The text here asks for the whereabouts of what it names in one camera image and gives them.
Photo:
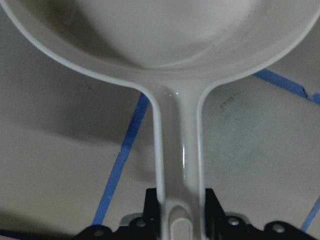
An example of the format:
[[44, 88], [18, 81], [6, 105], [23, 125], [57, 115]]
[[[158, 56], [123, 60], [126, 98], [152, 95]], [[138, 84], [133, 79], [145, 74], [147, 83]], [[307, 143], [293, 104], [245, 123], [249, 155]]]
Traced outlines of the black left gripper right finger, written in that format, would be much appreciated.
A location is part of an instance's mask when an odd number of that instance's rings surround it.
[[262, 230], [241, 214], [226, 213], [213, 189], [205, 190], [205, 234], [210, 240], [313, 240], [314, 237], [284, 221], [267, 223]]

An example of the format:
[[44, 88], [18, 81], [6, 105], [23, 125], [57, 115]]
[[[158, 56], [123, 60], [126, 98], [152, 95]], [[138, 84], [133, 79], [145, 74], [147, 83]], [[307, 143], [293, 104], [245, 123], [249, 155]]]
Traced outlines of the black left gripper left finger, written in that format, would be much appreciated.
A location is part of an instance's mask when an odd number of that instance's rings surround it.
[[129, 221], [122, 223], [113, 232], [104, 225], [92, 225], [76, 236], [74, 240], [157, 240], [160, 236], [160, 204], [157, 190], [148, 188], [145, 192], [143, 212]]

